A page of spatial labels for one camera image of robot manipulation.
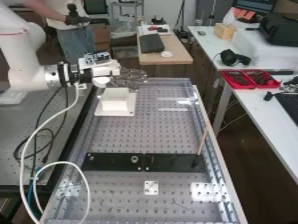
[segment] computer screen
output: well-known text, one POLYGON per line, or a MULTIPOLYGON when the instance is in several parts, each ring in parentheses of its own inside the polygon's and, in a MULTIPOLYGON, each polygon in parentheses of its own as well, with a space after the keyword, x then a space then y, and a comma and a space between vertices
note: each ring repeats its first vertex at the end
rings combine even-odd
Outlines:
POLYGON ((255 11, 263 15, 274 10, 277 0, 234 0, 233 6, 241 9, 255 11))
POLYGON ((108 14, 106 0, 84 0, 84 6, 88 15, 108 14))

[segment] black metal bracket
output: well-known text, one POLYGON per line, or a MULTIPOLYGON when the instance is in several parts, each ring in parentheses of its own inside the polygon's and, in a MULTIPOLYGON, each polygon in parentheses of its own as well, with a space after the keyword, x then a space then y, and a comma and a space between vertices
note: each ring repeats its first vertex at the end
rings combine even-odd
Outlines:
POLYGON ((88 153, 84 171, 206 172, 202 156, 194 154, 88 153))

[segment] person's hand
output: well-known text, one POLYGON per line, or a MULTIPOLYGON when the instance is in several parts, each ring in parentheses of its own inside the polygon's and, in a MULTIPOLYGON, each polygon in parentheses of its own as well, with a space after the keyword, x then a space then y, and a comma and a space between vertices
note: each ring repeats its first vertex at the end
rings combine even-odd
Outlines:
POLYGON ((88 17, 72 17, 72 16, 66 16, 66 19, 65 19, 65 24, 66 25, 78 25, 80 23, 88 23, 90 22, 90 18, 88 17))

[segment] desk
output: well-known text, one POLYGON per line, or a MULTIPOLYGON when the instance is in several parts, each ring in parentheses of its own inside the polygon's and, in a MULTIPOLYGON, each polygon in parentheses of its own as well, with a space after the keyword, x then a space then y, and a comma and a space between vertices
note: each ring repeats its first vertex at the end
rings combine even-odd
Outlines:
MULTIPOLYGON (((215 55, 218 53, 221 53, 226 49, 231 49, 235 53, 239 53, 239 54, 243 54, 243 55, 245 55, 245 53, 239 52, 234 48, 230 40, 222 40, 221 38, 218 38, 215 36, 214 27, 202 26, 202 27, 198 28, 198 27, 194 27, 194 26, 189 26, 187 28, 189 28, 191 36, 195 39, 195 42, 199 44, 199 46, 201 46, 201 48, 205 52, 205 55, 207 56, 210 62, 213 63, 213 66, 214 66, 217 72, 219 72, 222 70, 226 70, 226 69, 238 69, 238 70, 241 70, 241 69, 262 69, 262 70, 267 70, 267 71, 282 71, 282 70, 285 70, 285 69, 281 69, 281 66, 275 63, 273 63, 270 66, 266 66, 266 67, 259 67, 259 66, 254 65, 253 62, 250 63, 249 66, 245 66, 242 64, 238 64, 233 67, 226 66, 221 61, 219 55, 215 57, 215 55), (198 33, 197 33, 198 30, 205 31, 206 35, 199 36, 198 33)), ((217 79, 215 74, 210 75, 209 81, 207 81, 210 83, 210 87, 211 87, 215 79, 217 79)), ((210 112, 211 112, 211 106, 213 106, 214 98, 215 98, 215 90, 211 92, 211 94, 207 96, 207 99, 206 99, 207 114, 210 114, 210 112)))
MULTIPOLYGON (((28 93, 26 98, 18 105, 0 106, 0 193, 13 194, 18 193, 18 173, 20 165, 13 159, 13 151, 18 143, 25 139, 34 130, 34 123, 38 117, 40 111, 48 102, 50 96, 56 90, 37 91, 28 93)), ((84 119, 82 111, 85 102, 90 93, 90 88, 85 92, 85 95, 80 97, 76 107, 68 112, 66 120, 61 129, 60 134, 53 143, 53 148, 49 154, 49 162, 57 161, 64 154, 64 149, 70 143, 70 138, 76 136, 77 128, 80 122, 84 119)), ((74 99, 74 89, 68 88, 69 103, 74 99)), ((41 117, 41 122, 45 118, 50 117, 57 111, 65 108, 65 95, 64 90, 61 90, 54 97, 52 103, 45 110, 44 116, 41 117)), ((56 133, 57 127, 61 124, 62 116, 54 119, 48 128, 56 133)), ((37 138, 38 148, 44 146, 49 141, 49 134, 42 133, 37 138)), ((32 153, 33 147, 28 148, 28 154, 32 153)), ((41 159, 44 158, 48 149, 40 152, 36 156, 37 166, 41 164, 41 159)), ((25 165, 32 166, 32 160, 25 160, 25 165)), ((28 184, 30 170, 25 169, 24 183, 28 184)), ((38 185, 42 190, 49 190, 53 187, 54 175, 58 172, 49 170, 45 172, 44 179, 40 181, 38 185)))
POLYGON ((165 45, 165 51, 170 51, 173 53, 171 58, 161 57, 159 53, 141 53, 140 47, 140 35, 137 36, 137 45, 138 45, 138 61, 140 65, 187 65, 193 64, 193 58, 189 55, 182 43, 179 42, 177 36, 171 33, 171 35, 161 36, 162 43, 165 45))
MULTIPOLYGON (((293 77, 293 75, 274 76, 274 78, 279 81, 287 81, 293 79, 293 77)), ((263 100, 263 96, 267 91, 273 93, 279 92, 279 90, 261 89, 235 90, 230 88, 229 84, 225 82, 213 129, 217 135, 225 116, 230 95, 233 93, 298 184, 298 127, 275 97, 269 102, 263 100)))

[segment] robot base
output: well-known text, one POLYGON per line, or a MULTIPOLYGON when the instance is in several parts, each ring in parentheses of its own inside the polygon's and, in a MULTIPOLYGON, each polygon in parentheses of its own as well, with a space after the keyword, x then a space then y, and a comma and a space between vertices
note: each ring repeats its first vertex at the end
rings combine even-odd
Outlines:
POLYGON ((9 84, 0 84, 0 105, 17 105, 25 99, 28 91, 13 90, 9 84))
POLYGON ((94 116, 134 116, 137 94, 128 88, 105 89, 94 116))

